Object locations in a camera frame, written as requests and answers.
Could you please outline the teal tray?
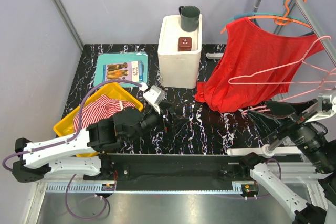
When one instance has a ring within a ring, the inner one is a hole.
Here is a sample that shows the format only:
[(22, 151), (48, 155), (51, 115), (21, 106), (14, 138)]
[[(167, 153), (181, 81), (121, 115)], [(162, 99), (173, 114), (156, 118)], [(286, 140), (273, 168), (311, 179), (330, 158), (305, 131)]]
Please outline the teal tray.
[(147, 83), (148, 55), (146, 52), (102, 54), (94, 75), (94, 86), (114, 79)]

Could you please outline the red white striped tank top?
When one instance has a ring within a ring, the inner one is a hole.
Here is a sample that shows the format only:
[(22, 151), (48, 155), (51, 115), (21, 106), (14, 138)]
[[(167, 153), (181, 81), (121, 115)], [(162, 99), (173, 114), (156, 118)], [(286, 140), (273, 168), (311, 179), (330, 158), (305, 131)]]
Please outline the red white striped tank top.
[(128, 101), (111, 99), (103, 94), (82, 109), (81, 126), (79, 126), (79, 113), (75, 115), (73, 119), (73, 131), (76, 132), (88, 127), (90, 124), (107, 119), (127, 107), (134, 108), (135, 105)]

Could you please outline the white rack foot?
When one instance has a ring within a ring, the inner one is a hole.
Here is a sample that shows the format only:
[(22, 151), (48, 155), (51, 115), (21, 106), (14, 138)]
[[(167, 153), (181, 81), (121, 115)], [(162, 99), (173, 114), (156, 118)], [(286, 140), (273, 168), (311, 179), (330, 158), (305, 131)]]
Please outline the white rack foot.
[(271, 151), (268, 144), (260, 148), (230, 148), (227, 150), (228, 156), (245, 156), (250, 153), (255, 153), (264, 158), (272, 158), (274, 156), (299, 155), (302, 152), (294, 146), (276, 147)]

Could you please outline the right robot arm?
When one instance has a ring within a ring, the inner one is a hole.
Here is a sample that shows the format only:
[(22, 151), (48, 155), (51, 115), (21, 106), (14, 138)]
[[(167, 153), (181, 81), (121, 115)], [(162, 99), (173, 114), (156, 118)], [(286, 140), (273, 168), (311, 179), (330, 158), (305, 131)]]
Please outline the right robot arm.
[[(266, 112), (249, 110), (248, 116), (262, 138), (273, 140), (264, 145), (264, 153), (251, 152), (239, 161), (239, 176), (254, 180), (283, 207), (292, 223), (335, 223), (335, 141), (327, 141), (327, 128), (320, 120), (335, 115), (335, 99), (319, 98), (308, 102), (286, 103), (268, 101)], [(268, 166), (278, 147), (289, 138), (322, 175), (318, 184), (326, 206), (320, 207), (300, 197), (281, 174)]]

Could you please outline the dog picture book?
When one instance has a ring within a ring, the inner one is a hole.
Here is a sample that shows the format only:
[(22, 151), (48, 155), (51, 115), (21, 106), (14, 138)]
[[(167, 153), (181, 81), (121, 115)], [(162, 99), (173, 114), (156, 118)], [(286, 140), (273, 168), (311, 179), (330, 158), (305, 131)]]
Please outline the dog picture book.
[(129, 61), (124, 63), (110, 63), (103, 66), (102, 80), (129, 80), (142, 82), (144, 66), (142, 61)]

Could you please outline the pink wire hanger front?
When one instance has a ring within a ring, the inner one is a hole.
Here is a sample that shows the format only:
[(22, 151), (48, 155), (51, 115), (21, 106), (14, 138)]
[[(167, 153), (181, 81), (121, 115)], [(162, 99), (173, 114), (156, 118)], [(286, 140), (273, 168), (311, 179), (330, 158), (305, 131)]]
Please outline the pink wire hanger front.
[(335, 68), (327, 72), (302, 68), (296, 73), (281, 102), (301, 102), (316, 98), (321, 91), (335, 88)]

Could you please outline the yellow plastic basket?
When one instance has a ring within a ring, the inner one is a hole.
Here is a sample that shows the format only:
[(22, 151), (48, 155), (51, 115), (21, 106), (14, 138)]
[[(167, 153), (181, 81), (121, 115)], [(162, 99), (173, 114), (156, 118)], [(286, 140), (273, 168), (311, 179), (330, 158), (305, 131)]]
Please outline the yellow plastic basket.
[[(98, 89), (98, 91), (94, 92), (85, 101), (85, 106), (87, 106), (91, 102), (94, 102), (95, 100), (98, 99), (98, 97), (100, 97), (103, 94), (105, 94), (107, 97), (111, 99), (118, 99), (131, 102), (135, 105), (134, 108), (138, 109), (139, 111), (143, 110), (143, 104), (117, 83), (106, 84), (100, 89)], [(79, 113), (79, 109), (80, 107), (75, 108), (70, 113), (68, 113), (61, 121), (59, 121), (54, 125), (53, 130), (59, 137), (74, 133), (73, 119), (75, 115)]]

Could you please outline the pink wire hanger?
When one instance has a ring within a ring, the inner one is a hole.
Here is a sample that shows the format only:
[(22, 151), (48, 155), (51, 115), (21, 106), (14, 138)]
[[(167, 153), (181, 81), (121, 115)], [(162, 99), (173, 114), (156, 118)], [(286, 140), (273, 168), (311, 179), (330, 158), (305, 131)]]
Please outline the pink wire hanger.
[(335, 68), (327, 72), (302, 68), (296, 73), (281, 102), (301, 102), (316, 98), (321, 91), (335, 88)]
[[(265, 70), (262, 70), (262, 71), (257, 71), (257, 72), (254, 72), (250, 75), (242, 75), (242, 76), (236, 76), (236, 77), (232, 77), (228, 80), (228, 83), (231, 84), (231, 85), (281, 85), (281, 84), (284, 84), (284, 85), (291, 85), (291, 84), (314, 84), (315, 82), (292, 82), (291, 80), (293, 79), (293, 76), (295, 75), (295, 73), (297, 72), (297, 70), (299, 69), (299, 67), (301, 65), (307, 65), (308, 67), (311, 67), (311, 68), (314, 68), (314, 69), (317, 69), (319, 71), (322, 71), (322, 72), (326, 72), (327, 75), (326, 77), (322, 80), (322, 81), (317, 81), (317, 83), (319, 84), (319, 86), (316, 88), (316, 89), (319, 89), (320, 87), (323, 86), (323, 83), (325, 82), (327, 76), (329, 75), (335, 75), (335, 69), (333, 70), (326, 70), (326, 69), (322, 69), (320, 67), (317, 67), (315, 65), (312, 65), (308, 62), (305, 61), (305, 59), (308, 57), (308, 54), (309, 52), (313, 49), (313, 47), (315, 46), (316, 43), (320, 42), (322, 43), (321, 41), (323, 39), (328, 39), (328, 40), (331, 40), (332, 37), (331, 36), (321, 36), (321, 37), (318, 37), (311, 45), (310, 47), (307, 49), (307, 51), (303, 54), (303, 56), (297, 60), (297, 61), (293, 61), (293, 62), (290, 62), (290, 63), (287, 63), (287, 64), (284, 64), (284, 65), (280, 65), (280, 66), (277, 66), (277, 67), (273, 67), (273, 68), (268, 68), (268, 69), (265, 69)], [(271, 80), (271, 77), (269, 77), (269, 80), (268, 82), (264, 81), (264, 82), (256, 82), (256, 81), (250, 81), (250, 82), (241, 82), (241, 81), (237, 81), (237, 80), (240, 80), (240, 79), (250, 79), (250, 78), (253, 78), (255, 76), (258, 76), (258, 75), (261, 75), (261, 74), (266, 74), (266, 73), (272, 73), (272, 74), (279, 74), (279, 76), (276, 77), (276, 80), (280, 80), (280, 76), (283, 76), (284, 79), (282, 80), (282, 82), (275, 82), (275, 81), (270, 81)], [(286, 100), (289, 100), (289, 99), (292, 99), (292, 98), (295, 98), (295, 97), (299, 97), (301, 95), (304, 95), (304, 94), (307, 94), (307, 93), (310, 93), (310, 92), (313, 92), (315, 91), (316, 89), (313, 89), (313, 90), (310, 90), (310, 91), (307, 91), (307, 92), (304, 92), (304, 93), (300, 93), (298, 95), (294, 95), (292, 97), (288, 97), (288, 98), (284, 98), (282, 100), (280, 100), (280, 102), (283, 102), (283, 101), (286, 101)]]

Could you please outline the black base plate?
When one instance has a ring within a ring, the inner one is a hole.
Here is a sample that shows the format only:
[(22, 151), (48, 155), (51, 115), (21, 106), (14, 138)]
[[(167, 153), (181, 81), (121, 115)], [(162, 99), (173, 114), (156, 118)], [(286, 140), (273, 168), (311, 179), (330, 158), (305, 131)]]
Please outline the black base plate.
[(117, 181), (118, 192), (144, 191), (215, 193), (233, 188), (234, 181), (252, 180), (249, 171), (265, 162), (256, 154), (227, 155), (103, 154), (100, 173), (87, 181)]

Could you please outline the white foam box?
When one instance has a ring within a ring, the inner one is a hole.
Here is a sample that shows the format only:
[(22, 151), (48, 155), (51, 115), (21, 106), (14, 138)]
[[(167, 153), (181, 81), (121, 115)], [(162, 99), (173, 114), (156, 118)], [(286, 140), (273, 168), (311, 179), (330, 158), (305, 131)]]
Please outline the white foam box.
[[(164, 87), (193, 89), (196, 87), (202, 51), (202, 22), (197, 30), (185, 32), (180, 27), (180, 15), (165, 16), (162, 21), (159, 44), (159, 77)], [(190, 37), (191, 50), (179, 51), (179, 38)]]

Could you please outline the dark green mug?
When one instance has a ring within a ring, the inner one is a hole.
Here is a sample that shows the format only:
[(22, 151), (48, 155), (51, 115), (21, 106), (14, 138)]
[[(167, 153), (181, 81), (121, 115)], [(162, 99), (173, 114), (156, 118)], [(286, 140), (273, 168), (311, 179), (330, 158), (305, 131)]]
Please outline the dark green mug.
[(180, 6), (180, 26), (185, 32), (193, 32), (198, 29), (200, 10), (196, 6)]

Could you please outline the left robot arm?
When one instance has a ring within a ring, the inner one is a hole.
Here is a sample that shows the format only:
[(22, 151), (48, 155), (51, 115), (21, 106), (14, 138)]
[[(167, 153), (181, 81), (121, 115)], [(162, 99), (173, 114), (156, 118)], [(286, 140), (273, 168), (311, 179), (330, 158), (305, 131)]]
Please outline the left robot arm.
[(109, 179), (113, 167), (104, 157), (80, 158), (79, 153), (114, 151), (125, 142), (133, 142), (152, 129), (174, 130), (175, 113), (169, 103), (140, 112), (127, 107), (113, 116), (100, 120), (77, 133), (44, 142), (19, 138), (15, 152), (19, 160), (13, 163), (12, 174), (20, 183), (30, 183), (47, 177), (81, 174)]

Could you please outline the metal clothes rack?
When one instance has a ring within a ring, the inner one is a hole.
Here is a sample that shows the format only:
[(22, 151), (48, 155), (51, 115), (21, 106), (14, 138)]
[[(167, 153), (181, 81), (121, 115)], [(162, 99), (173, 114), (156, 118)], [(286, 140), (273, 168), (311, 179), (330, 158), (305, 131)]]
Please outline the metal clothes rack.
[[(301, 14), (303, 15), (304, 19), (312, 28), (312, 31), (317, 35), (318, 41), (322, 43), (325, 52), (329, 56), (330, 60), (335, 64), (335, 47), (331, 42), (331, 38), (328, 37), (324, 30), (321, 28), (320, 24), (318, 23), (317, 19), (311, 12), (309, 6), (304, 2), (304, 0), (294, 0), (294, 4), (286, 4), (286, 13), (290, 14), (291, 10), (294, 6), (297, 6), (300, 10)], [(260, 6), (261, 0), (256, 0), (253, 11), (257, 12)], [(333, 108), (335, 108), (335, 91), (324, 91), (318, 97), (318, 104), (315, 105), (314, 109), (322, 109), (322, 102), (325, 98), (329, 98), (332, 102)], [(299, 154), (300, 151), (297, 147), (290, 146), (290, 147), (281, 147), (282, 144), (286, 139), (283, 138), (281, 140), (277, 140), (274, 144), (265, 145), (261, 148), (256, 149), (257, 154), (265, 158), (271, 158), (275, 155), (293, 155)]]

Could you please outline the brown square box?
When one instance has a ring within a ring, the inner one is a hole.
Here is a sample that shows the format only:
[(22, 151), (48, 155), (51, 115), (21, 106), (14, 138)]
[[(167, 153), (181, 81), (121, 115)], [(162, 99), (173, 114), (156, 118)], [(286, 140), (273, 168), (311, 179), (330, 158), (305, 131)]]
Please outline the brown square box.
[(179, 37), (178, 38), (178, 51), (191, 51), (192, 50), (192, 38), (191, 37)]

